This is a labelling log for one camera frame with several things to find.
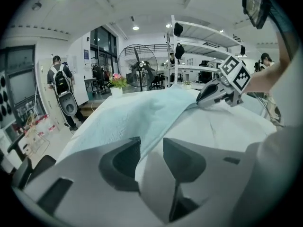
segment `potted plant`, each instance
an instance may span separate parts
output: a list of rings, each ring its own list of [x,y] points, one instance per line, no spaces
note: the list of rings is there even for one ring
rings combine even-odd
[[[190,81],[185,81],[184,82],[184,88],[186,90],[190,90],[191,89],[191,82]]]
[[[123,93],[122,88],[127,85],[126,78],[122,77],[118,73],[114,73],[113,77],[109,79],[108,85],[112,86],[110,91],[113,97],[119,97]]]

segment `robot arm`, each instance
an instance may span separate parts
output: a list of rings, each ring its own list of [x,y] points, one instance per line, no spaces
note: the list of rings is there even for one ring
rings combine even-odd
[[[243,101],[241,94],[247,87],[251,75],[237,58],[228,57],[219,67],[215,78],[205,84],[196,101],[199,107],[206,108],[225,100],[231,107]]]

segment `white flower pot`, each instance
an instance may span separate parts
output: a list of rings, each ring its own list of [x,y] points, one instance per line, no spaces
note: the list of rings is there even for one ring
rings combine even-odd
[[[189,85],[184,85],[184,88],[185,88],[186,90],[190,90],[190,89],[191,89],[191,84],[189,84]]]
[[[118,88],[118,87],[111,87],[110,91],[113,97],[121,97],[123,93],[122,88]]]

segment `pink flower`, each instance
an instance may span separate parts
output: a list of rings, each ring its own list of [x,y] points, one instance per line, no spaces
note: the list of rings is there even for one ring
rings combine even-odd
[[[118,73],[114,73],[114,74],[113,74],[113,77],[116,78],[116,79],[121,78],[121,76],[120,76]]]

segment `human arm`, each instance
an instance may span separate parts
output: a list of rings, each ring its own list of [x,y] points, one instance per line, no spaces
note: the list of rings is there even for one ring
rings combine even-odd
[[[273,64],[266,70],[256,72],[252,75],[250,83],[244,90],[247,92],[264,92],[268,93],[273,85],[279,80],[284,73],[291,60],[286,49],[286,44],[280,32],[276,33],[279,46],[279,61]],[[298,49],[298,39],[293,32],[284,33],[285,40],[289,45],[289,50],[292,54]]]
[[[53,89],[53,86],[52,86],[52,78],[51,78],[50,72],[47,73],[47,87],[48,87],[49,89]]]

